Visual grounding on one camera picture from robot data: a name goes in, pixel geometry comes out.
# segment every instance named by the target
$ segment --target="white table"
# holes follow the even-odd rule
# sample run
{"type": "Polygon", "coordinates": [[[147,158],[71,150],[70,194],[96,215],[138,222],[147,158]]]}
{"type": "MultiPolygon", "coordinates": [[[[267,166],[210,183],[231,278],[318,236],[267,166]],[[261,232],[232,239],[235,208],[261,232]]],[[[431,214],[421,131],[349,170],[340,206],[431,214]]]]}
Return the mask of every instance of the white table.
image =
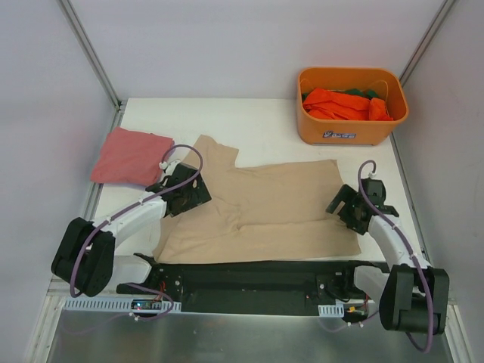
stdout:
{"type": "MultiPolygon", "coordinates": [[[[297,134],[295,102],[281,99],[130,98],[121,127],[169,136],[179,144],[194,144],[202,134],[211,136],[239,149],[237,167],[335,159],[343,181],[355,189],[359,166],[368,159],[375,160],[377,177],[386,186],[386,203],[399,211],[414,250],[420,251],[389,139],[377,146],[308,145],[297,134]]],[[[188,150],[179,148],[172,159],[181,159],[187,153],[188,150]]],[[[110,214],[132,203],[142,191],[132,186],[104,185],[95,215],[110,214]]],[[[131,236],[116,250],[116,255],[151,254],[159,238],[160,223],[156,222],[131,236]]],[[[384,261],[380,248],[368,234],[359,235],[358,242],[361,254],[326,260],[384,261]]]]}

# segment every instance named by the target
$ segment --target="orange garment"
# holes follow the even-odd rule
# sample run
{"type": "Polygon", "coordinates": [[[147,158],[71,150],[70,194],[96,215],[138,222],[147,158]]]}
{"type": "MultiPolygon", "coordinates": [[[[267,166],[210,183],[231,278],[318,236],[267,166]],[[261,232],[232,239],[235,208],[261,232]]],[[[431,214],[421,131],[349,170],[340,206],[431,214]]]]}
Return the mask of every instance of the orange garment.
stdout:
{"type": "Polygon", "coordinates": [[[315,88],[302,103],[306,112],[318,119],[391,121],[384,100],[315,88]]]}

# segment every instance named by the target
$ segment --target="gray floor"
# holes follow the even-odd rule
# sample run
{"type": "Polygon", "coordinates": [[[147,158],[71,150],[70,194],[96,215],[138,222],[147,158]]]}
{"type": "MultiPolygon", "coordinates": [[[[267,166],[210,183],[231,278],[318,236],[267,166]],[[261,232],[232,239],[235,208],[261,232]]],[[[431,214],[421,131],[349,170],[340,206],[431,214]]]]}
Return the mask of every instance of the gray floor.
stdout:
{"type": "Polygon", "coordinates": [[[150,322],[123,316],[89,334],[65,331],[93,327],[113,315],[62,312],[48,362],[451,361],[444,336],[435,337],[432,352],[424,355],[405,334],[385,331],[378,317],[363,328],[338,333],[328,333],[321,324],[341,326],[340,319],[185,313],[150,322]]]}

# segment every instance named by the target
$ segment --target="orange plastic container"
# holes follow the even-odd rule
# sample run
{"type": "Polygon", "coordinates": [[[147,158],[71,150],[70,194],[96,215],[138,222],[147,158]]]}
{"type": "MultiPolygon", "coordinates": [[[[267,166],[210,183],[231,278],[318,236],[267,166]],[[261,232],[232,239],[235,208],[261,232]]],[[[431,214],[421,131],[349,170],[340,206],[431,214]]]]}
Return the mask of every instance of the orange plastic container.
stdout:
{"type": "Polygon", "coordinates": [[[296,102],[297,129],[301,139],[308,144],[376,145],[408,115],[400,81],[393,73],[379,68],[307,68],[298,77],[296,102]],[[332,91],[371,88],[386,99],[386,108],[393,121],[316,119],[304,110],[302,93],[317,87],[332,91]]]}

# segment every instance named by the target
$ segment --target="beige cloth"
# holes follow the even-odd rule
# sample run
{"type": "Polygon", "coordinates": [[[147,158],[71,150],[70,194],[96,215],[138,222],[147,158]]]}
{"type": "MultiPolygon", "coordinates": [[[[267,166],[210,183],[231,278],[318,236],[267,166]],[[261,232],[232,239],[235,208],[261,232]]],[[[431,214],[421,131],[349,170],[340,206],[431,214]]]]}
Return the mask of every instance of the beige cloth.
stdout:
{"type": "MultiPolygon", "coordinates": [[[[335,160],[235,168],[238,149],[200,136],[212,200],[161,220],[159,262],[314,259],[360,253],[355,233],[324,210],[343,184],[335,160]]],[[[198,166],[190,152],[184,160],[198,166]]]]}

